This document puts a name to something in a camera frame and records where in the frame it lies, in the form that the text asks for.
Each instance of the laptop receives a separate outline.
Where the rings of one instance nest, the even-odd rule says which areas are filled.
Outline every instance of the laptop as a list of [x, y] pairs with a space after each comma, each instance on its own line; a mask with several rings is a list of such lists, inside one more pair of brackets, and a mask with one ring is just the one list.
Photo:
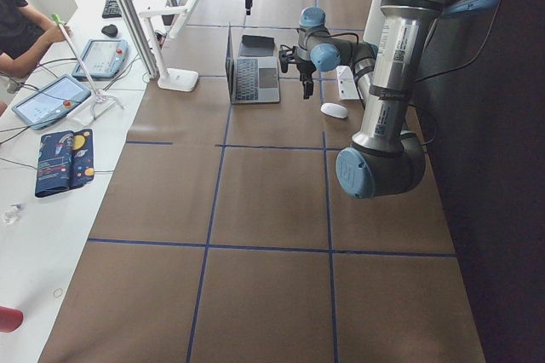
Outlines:
[[232, 55], [231, 25], [227, 36], [225, 70], [233, 105], [280, 102], [276, 58], [239, 56], [235, 59]]

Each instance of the person's hand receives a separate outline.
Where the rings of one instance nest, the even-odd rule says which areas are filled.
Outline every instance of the person's hand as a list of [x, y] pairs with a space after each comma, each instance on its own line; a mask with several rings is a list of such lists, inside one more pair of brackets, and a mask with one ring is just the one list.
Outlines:
[[[65, 26], [65, 29], [68, 35], [72, 33], [69, 26]], [[57, 25], [51, 26], [46, 32], [43, 33], [42, 37], [48, 44], [62, 42], [65, 40], [65, 36], [62, 34], [62, 31]]]

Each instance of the black shirt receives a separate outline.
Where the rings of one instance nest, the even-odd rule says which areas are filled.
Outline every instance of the black shirt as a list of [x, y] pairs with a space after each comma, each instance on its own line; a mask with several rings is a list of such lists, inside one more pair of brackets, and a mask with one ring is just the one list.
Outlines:
[[25, 0], [0, 0], [0, 55], [12, 59], [23, 55], [43, 34], [43, 29], [28, 20], [19, 10]]

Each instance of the red object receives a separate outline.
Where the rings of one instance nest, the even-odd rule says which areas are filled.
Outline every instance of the red object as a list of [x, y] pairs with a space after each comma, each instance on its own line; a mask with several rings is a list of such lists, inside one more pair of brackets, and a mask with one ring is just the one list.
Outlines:
[[0, 306], [0, 331], [9, 333], [23, 323], [23, 313], [18, 309]]

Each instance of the blue book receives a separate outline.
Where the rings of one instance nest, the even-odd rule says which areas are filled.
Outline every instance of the blue book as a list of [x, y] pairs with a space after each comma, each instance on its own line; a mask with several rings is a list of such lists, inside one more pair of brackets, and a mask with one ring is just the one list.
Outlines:
[[92, 181], [93, 130], [43, 135], [37, 161], [36, 197], [62, 193]]

